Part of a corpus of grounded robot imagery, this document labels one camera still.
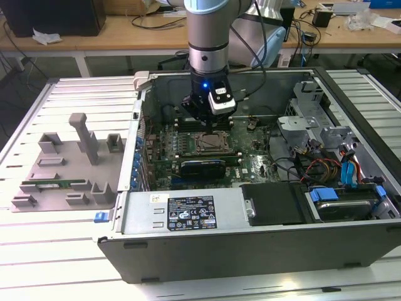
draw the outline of black box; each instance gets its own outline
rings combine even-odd
[[[106,21],[103,0],[0,0],[8,25],[17,37],[42,33],[97,36]]]
[[[312,24],[316,27],[326,28],[330,22],[333,11],[322,11],[317,9],[313,16]]]
[[[289,30],[291,29],[291,23],[294,18],[295,6],[290,0],[283,0],[281,5],[280,14],[283,17],[282,27],[286,30],[286,36],[284,37],[284,42],[287,42]]]

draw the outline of white paper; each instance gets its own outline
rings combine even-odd
[[[33,33],[34,35],[32,36],[32,39],[43,45],[62,41],[58,33],[53,33],[53,34],[40,33],[39,31],[36,31],[34,28],[33,28]]]
[[[150,195],[150,202],[151,203],[167,203],[169,200],[170,195],[168,193],[161,193],[161,194],[151,194]]]
[[[389,23],[394,21],[395,19],[387,18],[387,17],[377,17],[371,22],[371,25],[381,28],[386,28]]]

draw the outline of metal case panel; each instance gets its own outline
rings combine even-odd
[[[156,239],[100,239],[128,283],[367,267],[401,244],[401,228],[376,224]]]

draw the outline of metal slotted table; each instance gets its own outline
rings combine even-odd
[[[330,71],[357,109],[401,157],[401,109],[370,75]],[[35,162],[43,132],[77,140],[73,112],[88,116],[99,139],[127,138],[134,101],[133,77],[71,78],[45,86],[0,155],[0,299],[82,300],[401,300],[401,248],[368,268],[129,285],[92,237],[109,229],[94,224],[96,211],[11,213],[10,200]],[[336,108],[336,118],[346,119]]]

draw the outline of blue cable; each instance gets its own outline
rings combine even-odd
[[[303,31],[301,31],[302,32],[302,40],[303,40],[303,43],[305,44],[305,35],[304,35],[304,32]],[[305,59],[305,47],[302,47],[302,60],[301,60],[301,67],[303,67],[303,64],[306,62],[306,59]]]
[[[301,28],[299,28],[299,27],[298,27],[297,25],[295,25],[295,24],[292,24],[291,27],[295,27],[296,29],[298,29],[298,30],[301,32],[303,44],[305,44],[305,36],[304,36],[303,30],[301,30]],[[304,61],[306,61],[306,60],[305,60],[305,48],[302,47],[302,44],[301,44],[301,49],[302,49],[301,67],[303,67],[303,63],[304,63]]]

